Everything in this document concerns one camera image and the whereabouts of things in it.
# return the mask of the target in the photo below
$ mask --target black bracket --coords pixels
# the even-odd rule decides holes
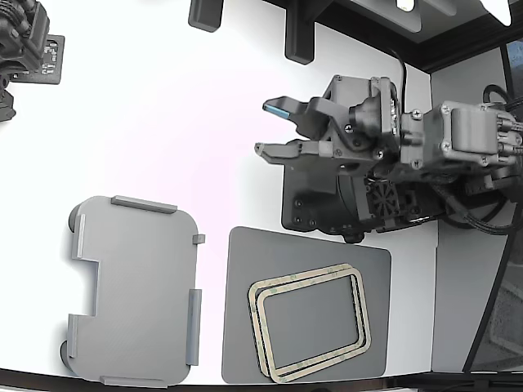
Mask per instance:
[[[220,28],[223,0],[191,0],[189,25],[214,33]]]
[[[285,57],[300,64],[314,59],[315,21],[334,0],[289,0]]]

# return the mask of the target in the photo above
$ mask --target black cable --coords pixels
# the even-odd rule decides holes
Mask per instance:
[[[391,49],[389,47],[389,51],[394,55],[394,57],[396,59],[398,59],[398,61],[400,62],[401,64],[401,69],[402,69],[402,72],[403,74],[401,75],[401,108],[400,108],[400,112],[403,114],[405,113],[405,91],[407,89],[407,65],[405,65],[405,62],[403,61],[403,59],[401,58],[401,56],[398,54],[397,51],[395,51],[394,49]]]
[[[497,84],[490,84],[487,87],[485,87],[485,89],[483,90],[483,103],[484,104],[489,104],[491,102],[490,94],[492,94],[493,92],[495,92],[496,94],[501,96],[507,103],[512,100],[512,98],[508,95],[506,90],[502,89]]]
[[[445,200],[445,202],[454,209],[468,224],[474,226],[479,231],[490,235],[509,235],[514,231],[523,229],[523,219],[519,219],[516,223],[505,226],[497,226],[486,223],[473,216],[466,208],[459,202],[456,197],[450,193],[444,186],[431,184],[432,189]]]
[[[31,31],[24,8],[19,3],[0,0],[0,16],[5,17],[19,33],[26,35]]]
[[[485,215],[482,218],[480,218],[480,220],[484,221],[484,222],[490,222],[491,220],[493,220],[501,212],[501,210],[503,210],[503,208],[506,205],[507,205],[507,198],[503,196],[503,198],[501,198],[498,201],[498,203],[492,209],[492,211],[490,211],[487,215]],[[441,218],[441,220],[444,221],[447,225],[453,226],[456,229],[462,229],[462,230],[474,229],[474,227],[471,226],[469,223],[467,223],[467,222],[458,222],[458,221],[452,219],[450,216],[444,216],[443,218]]]
[[[505,89],[501,88],[497,84],[490,84],[483,90],[484,104],[491,103],[490,94],[492,94],[493,92],[495,92],[505,100],[505,110],[508,112],[512,112],[517,107],[523,105],[523,96],[514,99],[507,93]]]

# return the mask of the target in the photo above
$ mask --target adhesive gasket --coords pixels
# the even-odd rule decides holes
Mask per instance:
[[[352,345],[330,351],[326,354],[318,355],[311,359],[306,359],[286,367],[276,368],[272,354],[272,347],[270,345],[263,301],[268,296],[274,296],[284,292],[349,276],[351,277],[354,298],[355,316],[358,327],[358,341]],[[257,290],[275,285],[279,286],[268,288],[263,291],[258,298],[255,298]],[[267,279],[265,281],[254,283],[249,290],[249,304],[251,306],[251,315],[253,317],[253,330],[257,343],[256,346],[261,372],[266,376],[270,376],[277,383],[289,382],[314,372],[318,372],[319,370],[333,366],[336,363],[363,354],[370,347],[369,317],[367,314],[361,274],[357,269],[352,268],[348,264],[315,269],[300,274]]]
[[[313,269],[312,271],[301,272],[299,274],[291,274],[279,278],[261,280],[259,282],[255,282],[250,287],[248,291],[249,309],[251,311],[251,318],[253,321],[254,340],[256,341],[258,362],[260,363],[260,370],[264,376],[270,377],[270,374],[269,368],[267,367],[266,363],[265,348],[263,347],[262,339],[262,330],[260,328],[260,319],[258,317],[257,311],[256,293],[258,292],[258,290],[268,287],[279,286],[286,283],[296,282],[307,278],[314,278],[316,276],[321,276],[340,270],[347,270],[349,268],[351,268],[351,266],[348,264],[340,264],[327,268]]]

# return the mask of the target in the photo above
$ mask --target gray plastic housing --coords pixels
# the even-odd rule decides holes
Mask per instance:
[[[105,385],[166,388],[198,365],[204,236],[168,204],[89,198],[69,217],[75,260],[96,262],[95,314],[69,315],[65,366]]]

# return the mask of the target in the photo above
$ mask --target screw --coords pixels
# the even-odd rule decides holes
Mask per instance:
[[[416,121],[420,121],[423,119],[423,113],[421,110],[419,109],[415,109],[412,111],[412,113],[410,114],[412,116],[412,119],[413,120],[416,120]]]
[[[420,159],[416,159],[415,161],[412,161],[411,165],[414,170],[419,170],[423,166],[423,161]]]

